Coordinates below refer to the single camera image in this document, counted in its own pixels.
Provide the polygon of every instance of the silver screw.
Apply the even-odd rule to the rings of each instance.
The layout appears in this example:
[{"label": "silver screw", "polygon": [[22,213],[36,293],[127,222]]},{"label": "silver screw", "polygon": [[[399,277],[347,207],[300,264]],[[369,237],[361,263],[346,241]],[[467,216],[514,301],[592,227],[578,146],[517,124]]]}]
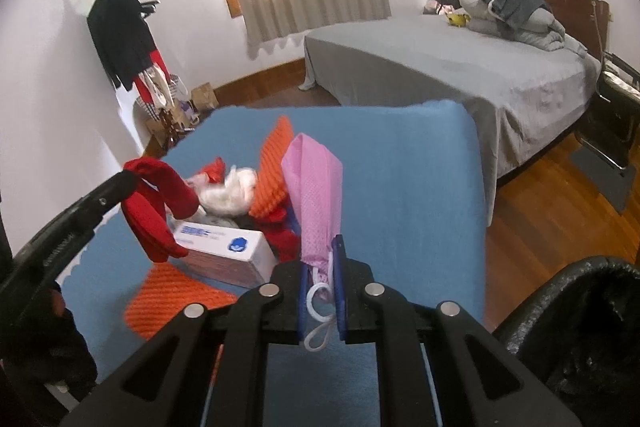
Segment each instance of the silver screw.
[{"label": "silver screw", "polygon": [[280,293],[280,288],[278,288],[277,284],[267,283],[260,286],[260,289],[258,291],[263,297],[275,297],[278,293]]},{"label": "silver screw", "polygon": [[370,282],[364,286],[364,291],[367,295],[372,297],[379,297],[385,292],[385,287],[379,282]]},{"label": "silver screw", "polygon": [[202,304],[189,304],[184,309],[184,315],[190,319],[197,319],[204,313],[204,306]]},{"label": "silver screw", "polygon": [[447,301],[440,305],[440,311],[447,317],[455,317],[460,313],[460,306],[455,302]]}]

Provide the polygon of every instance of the triangular cutout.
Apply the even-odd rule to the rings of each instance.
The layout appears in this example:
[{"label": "triangular cutout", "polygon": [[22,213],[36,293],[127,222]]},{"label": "triangular cutout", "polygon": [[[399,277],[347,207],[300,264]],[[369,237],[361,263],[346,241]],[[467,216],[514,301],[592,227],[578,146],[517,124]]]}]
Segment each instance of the triangular cutout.
[{"label": "triangular cutout", "polygon": [[178,337],[168,338],[142,365],[124,382],[122,388],[148,402],[153,402],[160,392],[164,375],[169,369],[178,347]]},{"label": "triangular cutout", "polygon": [[522,383],[491,351],[471,335],[465,336],[465,344],[482,382],[482,389],[489,400],[498,400],[519,391]]}]

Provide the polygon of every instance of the pink object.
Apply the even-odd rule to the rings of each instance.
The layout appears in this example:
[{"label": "pink object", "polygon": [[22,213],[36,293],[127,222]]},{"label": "pink object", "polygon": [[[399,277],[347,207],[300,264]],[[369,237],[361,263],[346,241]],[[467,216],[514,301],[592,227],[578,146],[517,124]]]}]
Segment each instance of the pink object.
[{"label": "pink object", "polygon": [[331,242],[340,233],[342,163],[323,145],[298,134],[282,159],[291,206],[302,229],[302,261],[328,282]]}]

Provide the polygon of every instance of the wooden baseboard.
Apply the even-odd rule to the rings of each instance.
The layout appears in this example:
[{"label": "wooden baseboard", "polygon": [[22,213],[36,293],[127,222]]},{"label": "wooden baseboard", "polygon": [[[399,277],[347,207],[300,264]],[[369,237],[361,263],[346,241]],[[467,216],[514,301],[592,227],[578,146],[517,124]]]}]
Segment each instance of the wooden baseboard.
[{"label": "wooden baseboard", "polygon": [[[220,107],[226,105],[248,105],[267,96],[276,94],[289,87],[295,87],[305,81],[305,59],[286,62],[274,68],[239,78],[229,84],[214,89]],[[162,158],[166,151],[158,143],[155,136],[151,137],[143,156]]]}]

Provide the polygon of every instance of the wooden headboard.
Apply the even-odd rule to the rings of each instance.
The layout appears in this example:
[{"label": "wooden headboard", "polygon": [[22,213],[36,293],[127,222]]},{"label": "wooden headboard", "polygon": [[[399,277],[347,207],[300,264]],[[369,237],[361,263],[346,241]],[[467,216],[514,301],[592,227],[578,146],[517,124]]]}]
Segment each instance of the wooden headboard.
[{"label": "wooden headboard", "polygon": [[587,46],[589,53],[600,60],[600,44],[593,19],[593,2],[602,36],[602,45],[607,48],[609,30],[609,4],[599,0],[545,0],[567,33]]}]

